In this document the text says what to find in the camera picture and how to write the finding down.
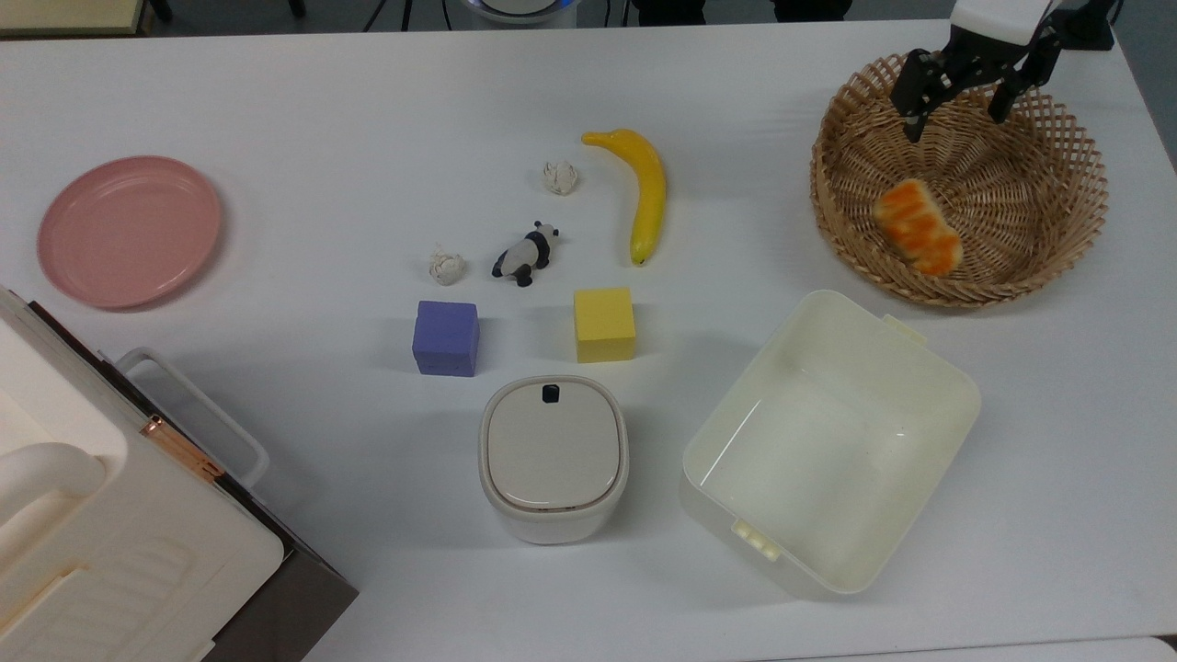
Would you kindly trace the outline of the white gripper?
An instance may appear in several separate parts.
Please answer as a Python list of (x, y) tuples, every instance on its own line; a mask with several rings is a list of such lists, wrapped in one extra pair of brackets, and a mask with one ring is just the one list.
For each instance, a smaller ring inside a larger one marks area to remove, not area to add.
[(910, 51), (891, 91), (890, 100), (905, 121), (907, 141), (920, 143), (929, 115), (963, 90), (967, 53), (962, 29), (1016, 46), (1030, 45), (1019, 68), (1003, 69), (989, 101), (989, 117), (1003, 124), (1018, 97), (1031, 87), (1044, 86), (1053, 73), (1062, 38), (1050, 14), (1059, 6), (1059, 1), (1046, 0), (955, 1), (949, 42), (938, 51)]

